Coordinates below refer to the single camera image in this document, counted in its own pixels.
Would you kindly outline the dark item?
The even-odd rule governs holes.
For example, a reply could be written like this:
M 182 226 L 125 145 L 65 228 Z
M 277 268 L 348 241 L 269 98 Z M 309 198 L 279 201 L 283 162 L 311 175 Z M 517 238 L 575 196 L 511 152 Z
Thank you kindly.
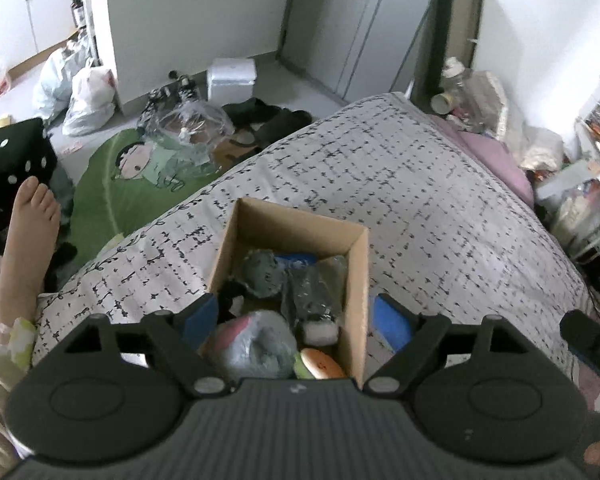
M 342 314 L 348 277 L 348 262 L 343 255 L 315 262 L 290 260 L 285 263 L 286 280 L 280 312 L 291 322 L 308 314 Z

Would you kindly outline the blue octopus plush toy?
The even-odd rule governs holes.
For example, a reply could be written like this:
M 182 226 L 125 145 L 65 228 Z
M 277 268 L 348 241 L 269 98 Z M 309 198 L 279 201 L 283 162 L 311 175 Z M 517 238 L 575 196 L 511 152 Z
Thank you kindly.
M 236 280 L 253 297 L 271 299 L 283 290 L 286 280 L 285 266 L 276 259 L 274 252 L 268 249 L 253 249 L 238 266 Z

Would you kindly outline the watermelon slice plush toy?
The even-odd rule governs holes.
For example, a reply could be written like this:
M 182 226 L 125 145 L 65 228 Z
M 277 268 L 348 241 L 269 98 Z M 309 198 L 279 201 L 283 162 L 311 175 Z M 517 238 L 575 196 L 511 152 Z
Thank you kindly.
M 314 348 L 302 349 L 294 359 L 294 374 L 299 379 L 341 379 L 348 375 L 328 354 Z

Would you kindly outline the black and white soft toy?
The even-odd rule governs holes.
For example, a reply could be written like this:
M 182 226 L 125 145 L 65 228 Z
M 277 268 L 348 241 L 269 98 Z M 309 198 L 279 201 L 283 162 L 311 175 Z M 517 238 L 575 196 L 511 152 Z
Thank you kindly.
M 340 334 L 340 313 L 308 314 L 299 318 L 302 342 L 307 347 L 330 347 Z

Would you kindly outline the grey plush in bag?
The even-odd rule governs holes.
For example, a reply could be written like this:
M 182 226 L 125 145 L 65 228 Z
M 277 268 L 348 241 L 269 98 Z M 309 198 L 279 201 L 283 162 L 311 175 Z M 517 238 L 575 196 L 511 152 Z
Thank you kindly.
M 215 327 L 204 356 L 229 382 L 286 379 L 294 374 L 296 337 L 272 310 L 257 310 Z

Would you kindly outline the grey patterned bed cover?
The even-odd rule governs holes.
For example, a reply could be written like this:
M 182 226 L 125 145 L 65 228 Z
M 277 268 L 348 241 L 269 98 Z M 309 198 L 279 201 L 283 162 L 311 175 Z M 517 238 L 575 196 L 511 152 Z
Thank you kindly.
M 521 198 L 397 94 L 288 136 L 87 263 L 38 304 L 35 359 L 92 313 L 134 323 L 199 297 L 241 197 L 366 226 L 372 294 L 459 323 L 504 316 L 576 369 L 559 323 L 591 305 L 581 275 Z

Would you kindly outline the brown cardboard box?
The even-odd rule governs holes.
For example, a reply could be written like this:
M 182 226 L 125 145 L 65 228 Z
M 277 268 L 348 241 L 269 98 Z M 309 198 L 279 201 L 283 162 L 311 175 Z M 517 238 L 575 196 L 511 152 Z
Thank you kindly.
M 276 310 L 305 346 L 362 382 L 370 326 L 370 230 L 265 200 L 236 200 L 208 283 L 228 309 Z

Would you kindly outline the white shelf unit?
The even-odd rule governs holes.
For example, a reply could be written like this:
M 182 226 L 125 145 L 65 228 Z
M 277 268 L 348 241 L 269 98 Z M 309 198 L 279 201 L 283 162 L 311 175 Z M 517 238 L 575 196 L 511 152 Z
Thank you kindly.
M 574 153 L 564 168 L 535 189 L 550 234 L 600 288 L 600 90 L 574 123 Z

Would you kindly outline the green cartoon blanket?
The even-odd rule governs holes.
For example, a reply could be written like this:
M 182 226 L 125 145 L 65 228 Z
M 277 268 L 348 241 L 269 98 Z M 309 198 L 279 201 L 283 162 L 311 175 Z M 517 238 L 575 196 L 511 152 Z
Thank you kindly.
M 73 270 L 153 222 L 224 169 L 204 145 L 125 129 L 88 161 L 73 195 L 68 243 Z

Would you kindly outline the bare foot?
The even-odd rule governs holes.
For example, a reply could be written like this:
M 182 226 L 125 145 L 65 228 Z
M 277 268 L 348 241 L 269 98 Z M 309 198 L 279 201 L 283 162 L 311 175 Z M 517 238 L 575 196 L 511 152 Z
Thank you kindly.
M 0 270 L 0 325 L 32 321 L 55 250 L 60 205 L 36 177 L 18 188 Z

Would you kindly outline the clear plastic bag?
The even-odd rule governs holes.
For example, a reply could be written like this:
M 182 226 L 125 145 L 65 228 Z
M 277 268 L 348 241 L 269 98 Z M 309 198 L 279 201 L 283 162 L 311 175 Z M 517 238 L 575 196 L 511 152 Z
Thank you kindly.
M 197 174 L 215 172 L 213 152 L 235 132 L 224 110 L 205 100 L 163 103 L 143 112 L 136 128 L 160 148 L 174 151 L 178 162 Z

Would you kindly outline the pink pillow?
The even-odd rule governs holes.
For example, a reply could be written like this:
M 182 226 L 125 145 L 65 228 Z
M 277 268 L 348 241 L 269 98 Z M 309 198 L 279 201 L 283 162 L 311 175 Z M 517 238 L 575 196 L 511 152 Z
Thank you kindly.
M 524 203 L 533 208 L 534 196 L 531 183 L 503 144 L 488 136 L 458 130 L 439 116 L 429 115 L 428 118 L 442 133 L 456 142 L 474 159 L 482 162 L 494 176 L 497 176 Z

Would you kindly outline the paper cup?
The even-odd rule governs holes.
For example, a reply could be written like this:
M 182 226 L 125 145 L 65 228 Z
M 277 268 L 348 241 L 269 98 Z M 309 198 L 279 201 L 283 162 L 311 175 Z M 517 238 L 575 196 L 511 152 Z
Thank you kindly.
M 455 108 L 454 96 L 449 92 L 441 92 L 432 96 L 430 107 L 434 114 L 445 116 L 452 113 Z

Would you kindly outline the clear plastic bottle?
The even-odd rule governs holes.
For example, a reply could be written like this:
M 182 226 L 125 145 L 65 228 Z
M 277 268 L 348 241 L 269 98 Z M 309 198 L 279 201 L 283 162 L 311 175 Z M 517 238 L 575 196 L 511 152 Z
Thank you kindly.
M 441 72 L 441 85 L 445 92 L 452 94 L 457 100 L 457 107 L 475 122 L 479 119 L 479 111 L 474 97 L 468 90 L 467 83 L 471 70 L 455 56 L 444 61 Z

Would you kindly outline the black dice plush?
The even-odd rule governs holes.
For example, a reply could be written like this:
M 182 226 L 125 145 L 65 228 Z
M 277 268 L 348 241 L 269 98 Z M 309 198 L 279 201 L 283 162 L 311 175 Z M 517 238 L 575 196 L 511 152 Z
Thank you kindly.
M 0 205 L 12 202 L 28 177 L 49 184 L 56 165 L 57 156 L 41 118 L 0 128 Z

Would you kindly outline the white plastic bag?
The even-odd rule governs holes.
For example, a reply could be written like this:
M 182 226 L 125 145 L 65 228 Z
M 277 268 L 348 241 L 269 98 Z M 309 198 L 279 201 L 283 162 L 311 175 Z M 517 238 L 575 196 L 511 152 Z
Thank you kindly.
M 62 125 L 64 136 L 86 136 L 114 116 L 114 78 L 104 66 L 86 66 L 72 78 L 72 93 Z

